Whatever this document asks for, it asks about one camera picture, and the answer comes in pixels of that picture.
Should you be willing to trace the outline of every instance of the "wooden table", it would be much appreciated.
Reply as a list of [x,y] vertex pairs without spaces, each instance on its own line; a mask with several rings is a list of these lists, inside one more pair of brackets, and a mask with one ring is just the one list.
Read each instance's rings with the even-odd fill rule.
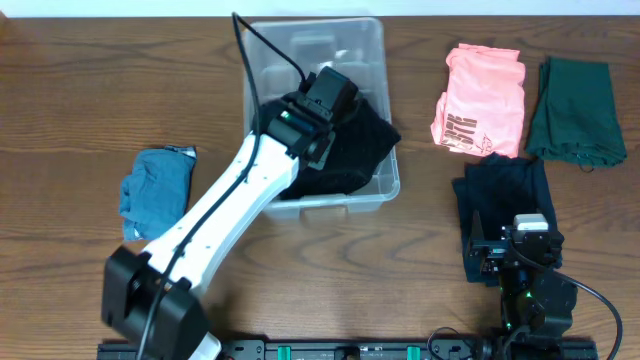
[[[374,213],[261,216],[225,260],[207,306],[216,331],[272,338],[486,333],[499,294],[465,281],[451,180],[465,162],[433,144],[459,42],[520,49],[533,113],[547,55],[611,65],[629,158],[585,174],[548,162],[566,237],[563,271],[620,310],[619,359],[640,357],[640,19],[387,18],[400,195]],[[0,45],[0,357],[90,359],[105,258],[122,242],[118,194],[144,148],[198,146],[191,203],[242,140],[242,67],[229,19],[12,20]],[[528,124],[522,137],[527,138]],[[580,292],[570,334],[606,356],[614,321]]]

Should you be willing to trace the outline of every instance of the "wire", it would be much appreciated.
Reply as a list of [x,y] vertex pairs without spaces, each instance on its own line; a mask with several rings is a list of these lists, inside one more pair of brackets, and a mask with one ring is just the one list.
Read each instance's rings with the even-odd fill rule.
[[267,40],[264,36],[262,36],[262,34],[260,34],[259,32],[256,31],[256,29],[254,29],[251,25],[249,25],[246,21],[244,21],[244,19],[242,19],[240,16],[238,16],[238,14],[236,14],[236,18],[238,19],[238,21],[240,22],[240,24],[242,24],[244,27],[247,28],[247,30],[251,31],[251,33],[253,35],[255,35],[258,39],[260,39],[265,45],[267,45],[271,50],[273,50],[276,54],[280,55],[281,58],[287,60],[287,62],[289,64],[291,64],[291,66],[293,66],[297,71],[298,74],[300,74],[300,79],[302,82],[307,81],[307,78],[304,76],[304,72],[302,71],[302,68],[300,68],[300,66],[298,64],[296,64],[295,61],[293,61],[290,57],[288,57],[285,53],[283,53],[282,51],[280,51],[280,49],[278,49],[275,45],[273,45],[269,40]]
[[467,357],[467,358],[463,359],[463,360],[468,360],[468,359],[473,359],[473,358],[474,358],[474,356],[475,356],[475,355],[474,355],[474,353],[475,353],[475,347],[474,347],[474,346],[471,346],[471,344],[469,344],[469,343],[467,342],[467,340],[463,339],[463,338],[462,338],[462,335],[460,335],[460,333],[459,333],[456,329],[454,329],[454,328],[452,328],[452,327],[448,327],[448,326],[443,326],[443,327],[437,328],[434,332],[432,332],[432,333],[431,333],[431,336],[429,336],[429,339],[427,340],[427,350],[429,350],[429,353],[431,353],[431,356],[432,356],[432,357],[434,357],[434,358],[436,358],[436,359],[438,359],[438,360],[444,360],[444,359],[442,359],[438,354],[436,354],[436,353],[433,351],[433,349],[431,348],[431,340],[433,339],[433,337],[434,337],[437,333],[441,332],[442,330],[449,330],[449,331],[453,331],[454,333],[456,333],[456,335],[458,335],[458,336],[460,337],[460,340],[462,340],[462,342],[463,342],[465,345],[467,345],[467,346],[469,347],[469,351],[471,352],[471,355],[470,355],[469,357]]
[[166,270],[164,271],[164,273],[162,273],[162,278],[160,280],[158,290],[156,291],[156,294],[149,308],[149,315],[147,315],[147,320],[144,325],[144,331],[142,333],[142,338],[140,340],[140,348],[138,349],[138,354],[136,356],[137,360],[142,360],[144,349],[145,349],[147,340],[149,338],[149,333],[151,331],[151,325],[153,324],[153,321],[157,316],[158,305],[160,304],[160,300],[162,299],[162,295],[164,293],[163,291],[164,287],[167,284],[167,281],[169,280],[169,276],[171,275],[171,271],[173,270],[174,266],[178,262],[178,259],[182,256],[184,249],[187,247],[187,244],[191,242],[191,239],[196,234],[196,232],[198,232],[200,227],[209,219],[209,217],[218,209],[218,207],[220,207],[220,205],[231,195],[231,193],[233,193],[233,191],[238,187],[238,185],[240,185],[240,183],[242,183],[247,178],[247,175],[249,175],[249,171],[253,167],[253,163],[256,160],[256,156],[258,155],[258,149],[260,146],[260,135],[261,135],[260,120],[262,119],[261,111],[260,111],[260,102],[258,101],[258,91],[256,90],[256,84],[253,78],[253,73],[251,72],[251,66],[249,65],[249,59],[247,58],[247,53],[242,43],[242,35],[240,34],[240,28],[238,27],[238,22],[242,23],[244,26],[246,26],[249,29],[251,29],[251,26],[249,26],[244,20],[242,20],[242,18],[240,18],[240,16],[235,12],[231,15],[231,18],[233,22],[233,30],[235,32],[236,42],[238,43],[238,50],[240,51],[240,56],[242,57],[242,63],[244,64],[244,69],[247,72],[247,79],[249,81],[251,97],[253,98],[253,104],[255,106],[256,113],[257,113],[256,121],[254,121],[254,124],[253,124],[254,126],[253,132],[255,135],[253,150],[251,151],[249,162],[247,163],[247,166],[245,166],[245,168],[240,173],[240,176],[238,176],[236,181],[233,184],[231,184],[231,186],[229,186],[227,191],[225,191],[224,194],[220,196],[220,198],[209,208],[209,210],[207,210],[207,212],[205,212],[204,215],[202,215],[202,217],[196,222],[196,224],[191,228],[191,230],[189,230],[189,232],[187,233],[187,236],[185,236],[185,238],[176,247],[173,253],[173,256],[171,257],[171,260],[167,265]]
[[588,292],[589,294],[593,295],[596,299],[602,301],[603,304],[605,304],[609,310],[611,311],[611,313],[613,314],[613,317],[616,320],[616,340],[613,343],[613,349],[611,349],[611,352],[609,353],[609,356],[607,357],[607,360],[613,360],[616,357],[616,354],[618,353],[618,350],[620,349],[620,344],[622,343],[622,332],[623,332],[623,328],[622,328],[622,318],[620,318],[620,314],[618,313],[618,309],[616,309],[615,306],[613,306],[613,304],[607,300],[607,298],[605,298],[602,294],[600,294],[599,292],[595,291],[594,289],[588,287],[587,285],[579,282],[578,280],[575,280],[563,273],[559,273],[557,271],[553,271],[552,269],[548,269],[540,264],[538,264],[537,262],[527,258],[526,256],[522,255],[522,253],[520,253],[516,247],[515,247],[515,243],[513,242],[513,239],[511,239],[511,250],[513,250],[513,254],[518,258],[518,260],[522,261],[524,264],[529,265],[532,268],[535,268],[538,271],[542,271],[545,272],[547,270],[551,271],[551,273],[553,275],[555,275],[556,277],[571,283],[579,288],[581,288],[582,290]]

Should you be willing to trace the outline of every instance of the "pink cloth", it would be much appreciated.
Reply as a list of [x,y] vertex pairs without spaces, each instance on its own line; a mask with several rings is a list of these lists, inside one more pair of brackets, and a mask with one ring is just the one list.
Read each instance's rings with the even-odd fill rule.
[[459,44],[447,56],[449,86],[436,105],[433,140],[450,151],[518,156],[524,121],[520,51]]

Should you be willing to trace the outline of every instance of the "white wall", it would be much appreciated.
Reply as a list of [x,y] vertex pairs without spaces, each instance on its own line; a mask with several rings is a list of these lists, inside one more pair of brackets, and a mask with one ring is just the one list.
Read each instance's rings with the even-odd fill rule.
[[0,0],[8,17],[640,15],[640,0]]

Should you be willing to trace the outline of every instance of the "clear plastic container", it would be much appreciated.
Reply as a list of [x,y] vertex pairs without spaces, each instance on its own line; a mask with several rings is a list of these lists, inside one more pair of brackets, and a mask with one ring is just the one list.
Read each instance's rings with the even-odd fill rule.
[[[381,118],[391,122],[384,33],[373,18],[258,22],[252,26],[302,67],[316,74],[331,66],[353,81]],[[298,88],[295,69],[260,39],[244,32],[247,56],[261,103]],[[244,134],[251,131],[253,103],[245,76]],[[377,210],[400,192],[395,148],[380,163],[371,182],[350,194],[305,196],[298,200],[273,200],[265,208],[271,217],[296,218],[304,209],[344,206],[349,212]]]

